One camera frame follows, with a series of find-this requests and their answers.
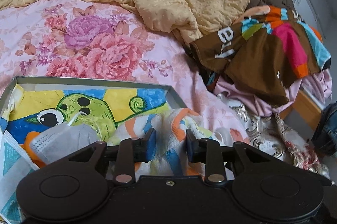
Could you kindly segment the floral gold patterned sheet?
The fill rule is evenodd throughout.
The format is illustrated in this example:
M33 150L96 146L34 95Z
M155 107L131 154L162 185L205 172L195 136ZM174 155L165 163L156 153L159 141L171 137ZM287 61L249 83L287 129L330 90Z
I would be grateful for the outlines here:
M238 116L251 146L295 167L330 178L328 167L320 162L313 146L288 126L279 114L260 117L237 100L221 95L218 98Z

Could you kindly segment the pale pink garment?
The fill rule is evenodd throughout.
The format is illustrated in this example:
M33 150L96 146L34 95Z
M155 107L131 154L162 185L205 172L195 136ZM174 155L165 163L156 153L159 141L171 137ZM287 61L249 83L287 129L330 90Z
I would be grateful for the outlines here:
M230 100L237 100L255 115L266 117L272 113L281 113L291 106L295 102L300 88L304 88L321 104L325 104L332 98L332 76L330 70L326 69L320 73L295 81L288 89L285 89L285 103L280 103L278 101L279 98L274 93L270 96L264 94L257 96L252 92L240 90L235 84L230 84L223 78L220 78L216 83L214 94L221 94Z

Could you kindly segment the blue denim jeans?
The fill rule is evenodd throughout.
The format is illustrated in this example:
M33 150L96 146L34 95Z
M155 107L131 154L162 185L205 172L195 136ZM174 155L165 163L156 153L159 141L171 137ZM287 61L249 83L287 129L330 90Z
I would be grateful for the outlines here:
M326 156L336 154L337 105L329 104L323 109L318 126L311 139L316 150Z

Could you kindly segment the pink floral bedspread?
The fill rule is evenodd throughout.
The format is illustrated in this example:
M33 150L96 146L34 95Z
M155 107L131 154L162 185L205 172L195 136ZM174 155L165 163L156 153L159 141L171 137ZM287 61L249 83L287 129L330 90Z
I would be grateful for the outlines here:
M1 11L1 89L16 76L170 85L206 129L249 140L235 112L207 91L182 45L118 5L40 0Z

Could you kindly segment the grey tray with cartoon picture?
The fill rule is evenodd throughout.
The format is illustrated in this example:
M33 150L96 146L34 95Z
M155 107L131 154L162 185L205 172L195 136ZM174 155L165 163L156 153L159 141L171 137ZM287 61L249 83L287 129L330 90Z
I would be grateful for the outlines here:
M102 139L138 115L186 105L171 86L64 77L15 77L1 96L1 132L23 143L31 131L43 132L74 117Z

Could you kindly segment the blue and white wipes pack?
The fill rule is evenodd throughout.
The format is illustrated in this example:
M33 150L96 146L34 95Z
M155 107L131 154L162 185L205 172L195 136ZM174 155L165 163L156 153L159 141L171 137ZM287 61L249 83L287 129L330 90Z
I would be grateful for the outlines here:
M27 152L5 131L1 138L1 218L6 223L21 223L24 220L16 189L25 176L38 169Z

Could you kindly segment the grey disposable face mask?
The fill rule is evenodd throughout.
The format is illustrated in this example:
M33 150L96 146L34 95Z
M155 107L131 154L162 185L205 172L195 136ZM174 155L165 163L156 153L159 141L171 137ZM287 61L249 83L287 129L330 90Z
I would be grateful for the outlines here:
M33 138L29 147L45 164L55 162L96 141L102 140L102 134L96 122L91 127L83 121L75 125L80 117L88 114L80 111L68 122L51 127Z

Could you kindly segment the brown multicolour garment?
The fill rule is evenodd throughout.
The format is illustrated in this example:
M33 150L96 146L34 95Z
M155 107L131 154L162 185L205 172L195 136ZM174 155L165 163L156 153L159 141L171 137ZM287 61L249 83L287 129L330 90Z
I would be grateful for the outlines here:
M194 58L215 77L257 96L286 102L295 81L331 66L319 32L291 9L260 6L231 26L190 43Z

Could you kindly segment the striped white orange towel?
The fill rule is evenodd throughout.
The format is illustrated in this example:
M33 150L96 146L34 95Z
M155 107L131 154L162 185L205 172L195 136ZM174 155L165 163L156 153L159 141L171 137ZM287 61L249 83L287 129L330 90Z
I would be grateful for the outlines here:
M143 138L149 129L156 131L154 155L148 163L135 164L136 178L142 175L204 176L205 165L203 163L188 162L185 152L187 129L190 129L197 139L213 139L222 146L232 146L234 142L227 129L220 128L212 132L204 128L199 114L188 108L183 108L129 119L119 125L112 137L107 140L107 144L115 146L124 139Z

